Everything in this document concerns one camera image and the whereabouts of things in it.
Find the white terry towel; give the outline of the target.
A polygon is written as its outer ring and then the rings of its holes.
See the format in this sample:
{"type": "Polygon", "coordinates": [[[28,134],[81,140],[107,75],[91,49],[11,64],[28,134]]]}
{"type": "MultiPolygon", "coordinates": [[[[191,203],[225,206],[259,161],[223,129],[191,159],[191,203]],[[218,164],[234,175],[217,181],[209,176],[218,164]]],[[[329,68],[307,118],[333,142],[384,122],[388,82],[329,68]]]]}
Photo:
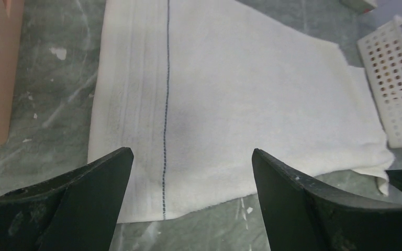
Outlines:
{"type": "Polygon", "coordinates": [[[309,176],[378,178],[394,161],[364,70],[237,1],[107,1],[88,161],[134,161],[118,222],[256,193],[262,149],[309,176]]]}

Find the white perforated plastic basket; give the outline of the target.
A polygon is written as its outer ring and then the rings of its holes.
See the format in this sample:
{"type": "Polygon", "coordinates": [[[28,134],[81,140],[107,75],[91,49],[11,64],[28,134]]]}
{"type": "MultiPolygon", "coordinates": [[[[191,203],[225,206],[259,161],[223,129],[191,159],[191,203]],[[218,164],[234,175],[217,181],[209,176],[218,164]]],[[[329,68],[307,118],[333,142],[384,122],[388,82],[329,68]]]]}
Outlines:
{"type": "Polygon", "coordinates": [[[402,147],[402,16],[357,42],[391,148],[402,147]]]}

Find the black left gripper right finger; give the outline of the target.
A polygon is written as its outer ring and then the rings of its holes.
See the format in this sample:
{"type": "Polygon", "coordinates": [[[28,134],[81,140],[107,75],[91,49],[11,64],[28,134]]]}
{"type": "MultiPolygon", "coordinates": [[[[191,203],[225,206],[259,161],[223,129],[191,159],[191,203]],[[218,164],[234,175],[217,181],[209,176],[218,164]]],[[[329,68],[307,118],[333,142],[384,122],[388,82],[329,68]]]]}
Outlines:
{"type": "Polygon", "coordinates": [[[271,250],[402,250],[402,205],[335,188],[260,149],[252,166],[271,250]]]}

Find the white red small box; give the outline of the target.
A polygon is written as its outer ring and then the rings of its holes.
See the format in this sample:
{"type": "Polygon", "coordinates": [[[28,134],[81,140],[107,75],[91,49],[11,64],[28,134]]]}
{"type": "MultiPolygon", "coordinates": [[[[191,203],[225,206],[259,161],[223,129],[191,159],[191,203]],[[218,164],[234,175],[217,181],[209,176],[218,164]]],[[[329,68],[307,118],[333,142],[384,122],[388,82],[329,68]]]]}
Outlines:
{"type": "Polygon", "coordinates": [[[339,2],[359,14],[368,13],[378,7],[376,0],[339,0],[339,2]]]}

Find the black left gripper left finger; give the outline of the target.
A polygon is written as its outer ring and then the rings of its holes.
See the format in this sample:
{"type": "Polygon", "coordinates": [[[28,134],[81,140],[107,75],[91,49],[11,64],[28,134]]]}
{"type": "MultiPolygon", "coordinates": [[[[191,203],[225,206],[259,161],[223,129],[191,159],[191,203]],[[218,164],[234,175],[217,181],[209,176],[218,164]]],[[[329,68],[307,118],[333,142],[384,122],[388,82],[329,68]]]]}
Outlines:
{"type": "Polygon", "coordinates": [[[109,250],[133,159],[122,147],[0,196],[0,250],[109,250]]]}

